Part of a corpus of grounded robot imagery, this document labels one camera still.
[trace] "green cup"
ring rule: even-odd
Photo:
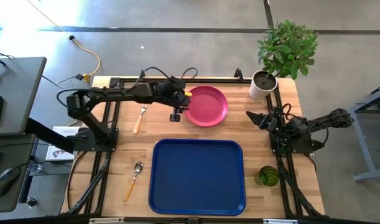
[[[277,185],[279,181],[278,171],[272,166],[262,167],[262,169],[259,171],[259,175],[255,175],[254,178],[256,183],[260,182],[261,184],[268,187]]]

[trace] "yellow cable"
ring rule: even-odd
[[[57,25],[55,22],[53,22],[53,20],[51,20],[49,17],[47,17],[41,10],[39,10],[30,0],[27,0],[27,2],[29,2],[29,4],[31,4],[31,6],[33,6],[38,12],[40,12],[44,17],[46,17],[46,19],[48,19],[52,24],[54,24],[56,27],[58,27],[62,32],[66,33],[68,36],[72,36],[70,33],[68,33],[67,31],[63,30],[59,25]],[[89,73],[89,74],[83,74],[84,78],[85,78],[85,81],[88,83],[90,81],[90,76],[92,76],[94,73],[96,73],[98,71],[98,69],[100,68],[100,65],[101,65],[101,60],[100,60],[100,57],[92,52],[91,50],[89,49],[86,49],[84,46],[80,45],[78,41],[76,41],[75,39],[71,39],[78,47],[80,47],[82,50],[88,52],[89,54],[92,54],[94,55],[96,58],[97,58],[97,61],[98,61],[98,64],[97,64],[97,67],[96,69]]]

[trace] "potted plant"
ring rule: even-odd
[[[253,74],[251,97],[260,100],[267,96],[277,87],[277,77],[290,75],[295,80],[298,70],[307,75],[308,67],[314,64],[311,57],[318,45],[316,39],[313,30],[288,20],[270,27],[267,37],[257,41],[260,44],[259,64],[263,62],[264,68]]]

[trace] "soil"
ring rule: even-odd
[[[262,90],[272,90],[276,86],[276,79],[270,74],[264,80],[266,75],[267,72],[259,72],[253,77],[253,81]]]

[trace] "gray floor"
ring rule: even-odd
[[[9,2],[18,5],[11,9]],[[62,26],[88,27],[218,27],[266,28],[262,0],[197,1],[33,1]],[[270,0],[274,22],[291,19],[313,29],[380,29],[378,0]],[[75,47],[64,33],[34,32],[50,26],[25,1],[0,2],[0,52],[16,57],[48,58],[46,77],[59,82],[88,73],[96,60]],[[74,33],[99,54],[98,75],[138,75],[157,66],[172,75],[197,67],[203,76],[232,76],[240,67],[250,77],[257,64],[256,40],[261,34]],[[380,85],[380,35],[321,35],[316,64],[297,89],[303,113],[312,119],[335,108],[350,108]],[[63,84],[70,88],[70,82]],[[73,81],[75,88],[86,87]],[[47,126],[72,121],[55,100],[58,89],[42,80],[31,116]],[[380,222],[380,179],[355,183],[352,175],[367,171],[352,128],[331,129],[325,148],[315,154],[318,182],[326,213],[335,218]],[[2,218],[57,214],[66,176],[37,177],[30,195],[39,206],[18,206]]]

